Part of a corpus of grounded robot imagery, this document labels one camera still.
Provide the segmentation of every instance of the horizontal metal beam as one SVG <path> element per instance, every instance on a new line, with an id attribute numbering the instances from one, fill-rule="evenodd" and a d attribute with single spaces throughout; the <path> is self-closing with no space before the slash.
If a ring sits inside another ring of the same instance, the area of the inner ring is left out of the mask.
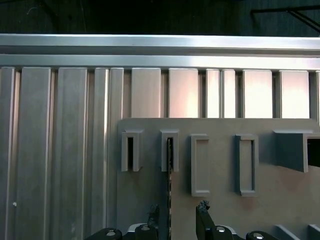
<path id="1" fill-rule="evenodd" d="M 1 54 L 318 55 L 320 38 L 182 35 L 0 34 Z"/>
<path id="2" fill-rule="evenodd" d="M 320 69 L 320 58 L 249 56 L 142 56 L 142 55 L 6 55 L 0 67 L 87 67 L 87 68 L 197 68 L 197 69 Z"/>
<path id="3" fill-rule="evenodd" d="M 320 10 L 320 5 L 310 6 L 295 6 L 295 7 L 279 7 L 279 8 L 264 8 L 264 9 L 252 9 L 251 14 L 264 14 L 264 13 L 283 13 L 287 11 L 311 11 Z"/>

